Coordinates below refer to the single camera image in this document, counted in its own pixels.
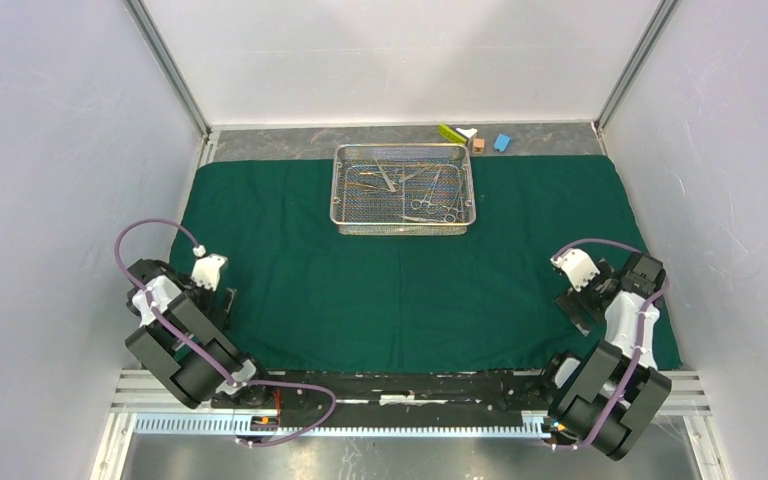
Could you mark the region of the green surgical cloth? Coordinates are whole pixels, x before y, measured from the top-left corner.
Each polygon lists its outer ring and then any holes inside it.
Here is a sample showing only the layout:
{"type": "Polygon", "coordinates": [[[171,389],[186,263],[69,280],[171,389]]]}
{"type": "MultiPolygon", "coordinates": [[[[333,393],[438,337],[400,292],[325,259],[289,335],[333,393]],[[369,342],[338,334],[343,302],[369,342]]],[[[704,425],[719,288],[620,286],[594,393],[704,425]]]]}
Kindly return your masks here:
{"type": "Polygon", "coordinates": [[[614,265],[644,240],[604,156],[483,157],[477,219],[459,236],[345,236],[329,217],[328,160],[217,162],[198,171],[171,265],[191,242],[229,260],[230,338],[270,369],[461,372],[538,369],[587,353],[555,305],[550,264],[586,240],[614,265]]]}

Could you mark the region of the blue small block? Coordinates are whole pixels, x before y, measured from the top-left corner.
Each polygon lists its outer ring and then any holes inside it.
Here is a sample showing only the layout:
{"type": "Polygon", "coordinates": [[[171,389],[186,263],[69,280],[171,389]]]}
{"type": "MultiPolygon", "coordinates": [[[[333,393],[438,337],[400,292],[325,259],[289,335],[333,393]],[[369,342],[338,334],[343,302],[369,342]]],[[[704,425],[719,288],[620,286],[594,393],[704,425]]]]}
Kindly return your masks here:
{"type": "Polygon", "coordinates": [[[511,143],[511,137],[506,134],[498,134],[494,143],[493,149],[498,153],[504,153],[507,151],[511,143]]]}

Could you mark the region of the metal mesh instrument tray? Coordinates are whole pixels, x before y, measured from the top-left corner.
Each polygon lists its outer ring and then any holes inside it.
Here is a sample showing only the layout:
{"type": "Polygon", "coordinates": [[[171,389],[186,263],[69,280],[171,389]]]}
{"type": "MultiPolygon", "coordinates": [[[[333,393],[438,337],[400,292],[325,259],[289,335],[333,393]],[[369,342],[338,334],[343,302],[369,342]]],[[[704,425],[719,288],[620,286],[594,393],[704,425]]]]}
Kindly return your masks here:
{"type": "Polygon", "coordinates": [[[454,236],[466,233],[476,221],[476,199],[470,153],[454,143],[343,144],[336,148],[330,193],[330,220],[343,235],[361,236],[454,236]],[[388,191],[375,161],[378,160],[396,185],[388,191]],[[402,175],[427,168],[402,184],[402,175]],[[433,202],[433,214],[411,209],[438,170],[442,173],[433,202]],[[471,219],[444,223],[441,207],[454,198],[461,180],[471,219]]]}

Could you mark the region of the brown wooden cube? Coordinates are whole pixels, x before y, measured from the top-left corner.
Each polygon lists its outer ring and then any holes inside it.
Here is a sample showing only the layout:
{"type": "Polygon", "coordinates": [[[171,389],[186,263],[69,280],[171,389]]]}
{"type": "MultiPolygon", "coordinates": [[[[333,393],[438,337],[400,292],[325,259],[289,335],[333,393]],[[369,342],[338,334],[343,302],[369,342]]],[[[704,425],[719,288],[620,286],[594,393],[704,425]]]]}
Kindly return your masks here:
{"type": "Polygon", "coordinates": [[[471,143],[471,152],[474,155],[483,155],[486,150],[486,142],[482,138],[475,138],[471,143]]]}

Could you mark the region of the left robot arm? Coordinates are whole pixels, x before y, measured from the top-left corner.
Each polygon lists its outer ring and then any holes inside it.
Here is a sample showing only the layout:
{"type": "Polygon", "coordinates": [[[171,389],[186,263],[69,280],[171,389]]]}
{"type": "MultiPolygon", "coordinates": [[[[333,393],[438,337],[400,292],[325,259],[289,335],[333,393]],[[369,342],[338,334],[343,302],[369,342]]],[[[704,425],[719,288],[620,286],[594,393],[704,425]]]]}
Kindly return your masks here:
{"type": "Polygon", "coordinates": [[[138,281],[126,307],[140,325],[128,351],[184,406],[262,407],[274,399],[273,379],[260,362],[230,339],[237,298],[220,288],[227,259],[199,259],[190,275],[162,260],[140,259],[127,268],[138,281]]]}

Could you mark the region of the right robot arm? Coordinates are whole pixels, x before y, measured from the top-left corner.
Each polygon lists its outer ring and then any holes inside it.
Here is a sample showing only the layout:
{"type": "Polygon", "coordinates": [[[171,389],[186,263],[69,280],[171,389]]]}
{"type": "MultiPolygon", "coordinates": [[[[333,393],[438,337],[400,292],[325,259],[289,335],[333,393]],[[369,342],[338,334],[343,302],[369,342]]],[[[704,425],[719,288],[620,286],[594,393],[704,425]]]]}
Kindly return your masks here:
{"type": "Polygon", "coordinates": [[[556,430],[548,444],[555,451],[593,448],[618,461],[672,389],[653,350],[667,272],[660,260],[636,249],[619,269],[575,246],[560,250],[551,263],[569,282],[556,305],[582,333],[597,321],[605,332],[585,356],[556,353],[543,368],[537,392],[556,430]]]}

